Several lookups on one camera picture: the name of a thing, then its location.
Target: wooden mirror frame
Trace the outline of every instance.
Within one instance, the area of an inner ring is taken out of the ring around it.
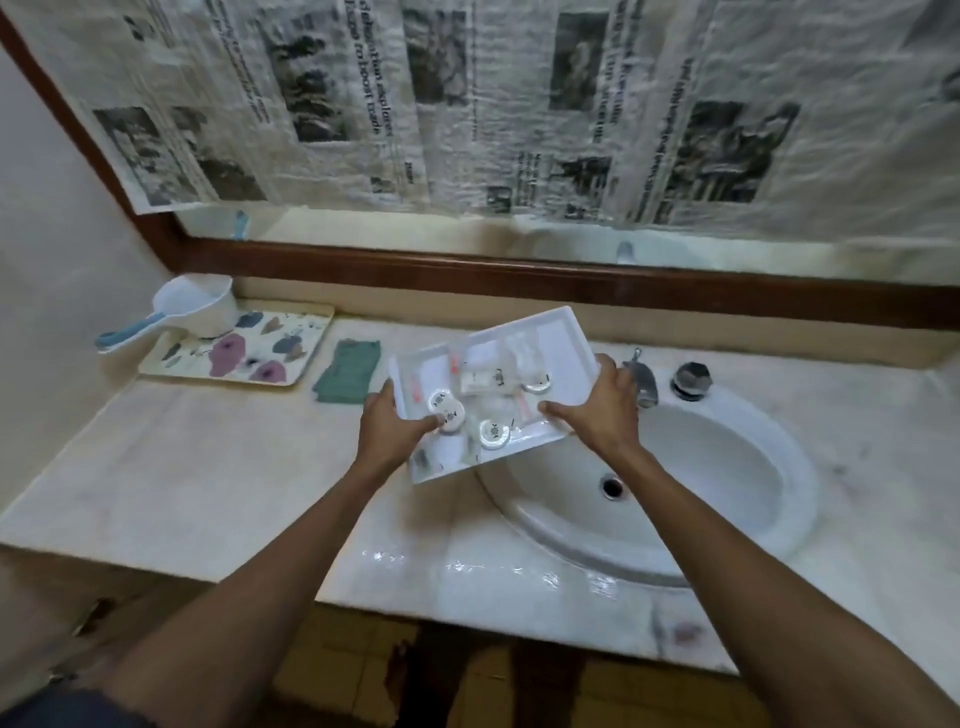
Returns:
[[[172,273],[225,273],[543,301],[960,330],[960,286],[190,237],[172,212],[133,214],[109,163],[2,12],[0,41]]]

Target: green cloth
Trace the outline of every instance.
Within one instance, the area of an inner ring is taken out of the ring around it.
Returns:
[[[379,341],[338,341],[333,362],[313,385],[317,401],[363,404],[370,392],[370,377],[379,361]]]

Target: floral tray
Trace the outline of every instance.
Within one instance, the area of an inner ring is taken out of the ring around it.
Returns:
[[[173,328],[140,362],[140,374],[187,376],[288,387],[295,383],[330,321],[332,306],[311,313],[241,310],[236,326],[215,339]]]

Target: hand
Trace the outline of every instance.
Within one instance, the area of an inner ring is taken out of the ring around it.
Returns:
[[[539,409],[573,427],[584,445],[610,463],[628,452],[644,452],[636,436],[636,383],[606,354],[597,354],[597,361],[600,376],[587,401],[576,406],[542,401]]]
[[[442,422],[440,415],[401,420],[394,408],[394,382],[387,379],[383,389],[368,395],[364,402],[360,442],[353,465],[385,481],[413,454],[420,438],[437,429]]]

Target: sink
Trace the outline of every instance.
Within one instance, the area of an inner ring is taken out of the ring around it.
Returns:
[[[788,557],[813,527],[819,480],[800,445],[739,395],[714,385],[687,402],[655,369],[660,404],[640,412],[644,447],[761,547]],[[504,516],[564,558],[612,576],[685,584],[657,530],[615,473],[580,440],[480,466]]]

